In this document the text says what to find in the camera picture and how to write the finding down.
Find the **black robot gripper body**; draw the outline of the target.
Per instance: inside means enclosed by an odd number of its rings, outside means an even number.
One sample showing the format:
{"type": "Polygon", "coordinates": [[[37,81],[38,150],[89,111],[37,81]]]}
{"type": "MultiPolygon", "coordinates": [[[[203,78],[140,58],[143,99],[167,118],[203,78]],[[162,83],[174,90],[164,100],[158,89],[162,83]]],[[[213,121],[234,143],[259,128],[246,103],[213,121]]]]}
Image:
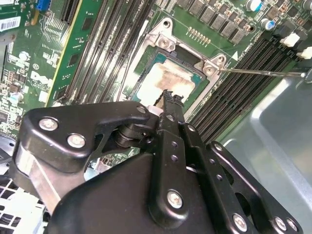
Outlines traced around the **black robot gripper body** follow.
{"type": "Polygon", "coordinates": [[[186,171],[190,211],[175,229],[165,229],[148,209],[154,156],[134,156],[79,185],[56,206],[48,234],[232,234],[208,210],[197,176],[186,171]]]}

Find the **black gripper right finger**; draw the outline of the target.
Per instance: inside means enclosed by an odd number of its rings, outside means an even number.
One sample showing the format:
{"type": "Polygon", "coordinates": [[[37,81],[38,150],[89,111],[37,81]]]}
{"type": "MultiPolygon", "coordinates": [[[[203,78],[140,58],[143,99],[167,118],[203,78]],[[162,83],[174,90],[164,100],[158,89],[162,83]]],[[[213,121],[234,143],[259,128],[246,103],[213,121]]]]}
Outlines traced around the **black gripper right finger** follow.
{"type": "Polygon", "coordinates": [[[301,234],[296,219],[226,150],[205,145],[182,114],[174,95],[175,115],[186,147],[190,178],[190,216],[179,234],[301,234]]]}

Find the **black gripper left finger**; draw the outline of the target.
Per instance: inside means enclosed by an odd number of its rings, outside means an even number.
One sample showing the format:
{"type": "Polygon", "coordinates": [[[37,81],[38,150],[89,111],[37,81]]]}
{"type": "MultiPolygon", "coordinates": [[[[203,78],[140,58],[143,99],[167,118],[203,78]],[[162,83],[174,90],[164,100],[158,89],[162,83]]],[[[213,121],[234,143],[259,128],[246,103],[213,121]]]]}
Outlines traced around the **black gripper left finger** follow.
{"type": "Polygon", "coordinates": [[[136,101],[39,108],[22,118],[13,180],[35,190],[51,216],[70,191],[126,160],[154,156],[148,209],[155,222],[189,215],[186,147],[174,95],[164,91],[159,115],[136,101]]]}

